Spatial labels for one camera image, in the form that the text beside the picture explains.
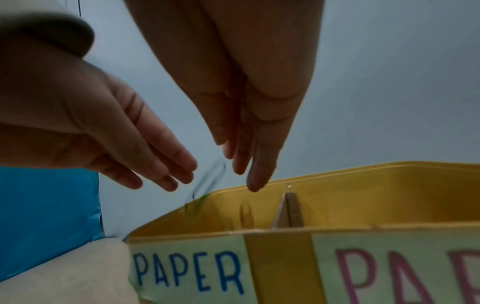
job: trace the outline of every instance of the hand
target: hand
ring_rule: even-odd
[[[323,0],[126,0],[233,169],[271,178],[309,86]]]
[[[121,80],[47,42],[0,41],[0,165],[81,167],[123,186],[190,183],[195,159]]]

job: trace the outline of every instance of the paper label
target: paper label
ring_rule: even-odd
[[[257,303],[243,236],[129,244],[130,282],[154,303]]]
[[[479,304],[480,230],[313,234],[328,304]]]

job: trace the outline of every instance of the pink letter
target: pink letter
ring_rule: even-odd
[[[350,304],[360,304],[359,298],[355,289],[361,289],[369,287],[373,284],[376,278],[377,267],[374,257],[365,250],[362,249],[339,249],[336,252],[336,260],[340,267],[340,272],[343,277],[345,289],[350,298]],[[361,284],[354,284],[352,276],[350,274],[349,266],[347,263],[347,255],[357,255],[361,257],[366,264],[366,280]]]
[[[463,295],[463,301],[465,304],[476,304],[475,296],[480,296],[480,288],[473,287],[470,283],[464,258],[480,258],[480,251],[450,251],[448,255],[455,270],[456,279]]]
[[[395,296],[395,304],[435,304],[430,297],[429,292],[420,282],[412,267],[400,253],[390,251],[388,253],[388,260],[390,262],[390,273],[393,281],[393,294]],[[420,296],[421,302],[407,302],[404,299],[402,273],[406,276],[406,278],[417,291],[418,295]]]

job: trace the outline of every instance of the blue paper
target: blue paper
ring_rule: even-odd
[[[100,214],[95,172],[0,167],[0,281],[103,238]]]

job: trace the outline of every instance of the box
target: box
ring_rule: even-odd
[[[285,193],[302,227],[272,228]],[[475,304],[479,197],[480,165],[432,162],[219,190],[133,231],[129,279],[145,303]]]

